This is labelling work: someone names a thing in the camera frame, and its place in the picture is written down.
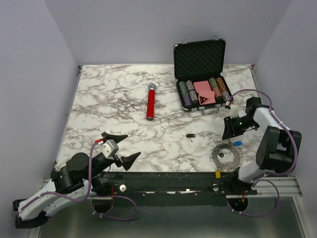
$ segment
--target black case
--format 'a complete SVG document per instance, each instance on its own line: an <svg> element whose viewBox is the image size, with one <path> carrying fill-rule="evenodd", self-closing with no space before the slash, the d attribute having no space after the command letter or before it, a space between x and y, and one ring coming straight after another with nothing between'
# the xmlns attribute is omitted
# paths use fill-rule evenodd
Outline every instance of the black case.
<svg viewBox="0 0 317 238"><path fill-rule="evenodd" d="M216 100L216 103L207 105L200 105L198 102L189 108L185 108L178 85L181 81L186 82L187 80L191 80L194 83L206 81L212 77L222 77L229 95L232 96L224 77L221 75L225 46L226 41L224 39L183 42L174 45L174 75L177 80L176 88L183 111L202 110L203 114L208 114L204 112L204 109L217 107L216 111L209 113L218 112L219 107L225 106L226 102L223 99Z"/></svg>

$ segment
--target circular saw blade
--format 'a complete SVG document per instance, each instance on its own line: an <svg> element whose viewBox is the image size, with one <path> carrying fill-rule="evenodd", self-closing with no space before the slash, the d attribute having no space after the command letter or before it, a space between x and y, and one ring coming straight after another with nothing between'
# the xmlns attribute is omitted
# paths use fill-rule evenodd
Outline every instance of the circular saw blade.
<svg viewBox="0 0 317 238"><path fill-rule="evenodd" d="M234 156L232 162L227 163L227 164L223 164L222 162L220 162L220 160L218 158L218 153L222 149L228 149L232 152L232 154ZM223 171L223 172L232 172L240 166L240 163L242 161L242 153L231 142L230 143L221 143L221 144L215 146L214 149L212 150L211 160L215 163L218 170Z"/></svg>

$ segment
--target gray wall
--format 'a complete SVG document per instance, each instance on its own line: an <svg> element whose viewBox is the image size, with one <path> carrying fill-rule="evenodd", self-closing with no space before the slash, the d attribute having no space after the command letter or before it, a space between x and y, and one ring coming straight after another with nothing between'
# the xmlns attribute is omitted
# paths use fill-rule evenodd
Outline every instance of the gray wall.
<svg viewBox="0 0 317 238"><path fill-rule="evenodd" d="M46 0L81 64L172 63L173 45L227 40L225 63L255 63L290 0Z"/></svg>
<svg viewBox="0 0 317 238"><path fill-rule="evenodd" d="M276 114L302 133L294 174L317 235L317 1L293 0L258 60L259 88L273 100Z"/></svg>
<svg viewBox="0 0 317 238"><path fill-rule="evenodd" d="M0 32L0 237L20 238L12 201L53 168L78 67L43 0L1 0Z"/></svg>

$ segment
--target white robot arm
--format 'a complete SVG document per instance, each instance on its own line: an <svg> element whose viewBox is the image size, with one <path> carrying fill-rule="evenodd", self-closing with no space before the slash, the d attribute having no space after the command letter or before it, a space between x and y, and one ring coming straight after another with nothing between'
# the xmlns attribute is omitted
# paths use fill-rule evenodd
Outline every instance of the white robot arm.
<svg viewBox="0 0 317 238"><path fill-rule="evenodd" d="M288 171L294 161L294 147L284 128L273 118L277 118L274 110L270 111L269 106L262 105L261 99L258 97L251 97L247 100L247 114L244 117L240 118L234 108L231 110L235 113L231 112L231 116L224 119L223 140L242 135L250 128L260 127L264 132L255 161L239 169L239 180L251 183L254 177L265 173L280 174ZM302 135L298 131L286 128L290 131L297 151L299 151Z"/></svg>
<svg viewBox="0 0 317 238"><path fill-rule="evenodd" d="M40 191L28 199L13 202L13 209L18 212L15 219L16 228L30 229L40 226L59 210L74 201L85 200L88 196L111 195L111 186L103 170L112 164L129 170L141 153L119 158L116 155L119 150L117 143L127 135L114 136L104 132L102 136L98 141L102 142L99 144L101 153L97 156L89 158L85 153L75 154L60 171L52 171L50 181Z"/></svg>

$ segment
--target tabletop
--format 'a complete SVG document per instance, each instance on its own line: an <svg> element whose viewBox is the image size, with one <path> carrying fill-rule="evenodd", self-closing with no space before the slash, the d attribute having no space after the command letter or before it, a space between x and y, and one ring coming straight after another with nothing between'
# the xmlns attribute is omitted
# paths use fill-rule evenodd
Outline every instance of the tabletop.
<svg viewBox="0 0 317 238"><path fill-rule="evenodd" d="M255 89L249 65L225 65L222 75L231 93ZM153 121L146 120L150 83L157 85ZM240 116L245 115L251 96L257 94L244 92L234 97ZM105 131L129 135L118 144L119 156L142 153L130 172L214 172L210 156L221 143L227 116L225 108L211 115L184 112L172 64L84 65L55 168L59 170L78 152L89 154ZM187 133L196 134L193 142L185 137ZM255 159L262 136L261 130L252 130L231 139L243 142L238 147L243 155L241 166ZM111 171L124 169L112 166Z"/></svg>

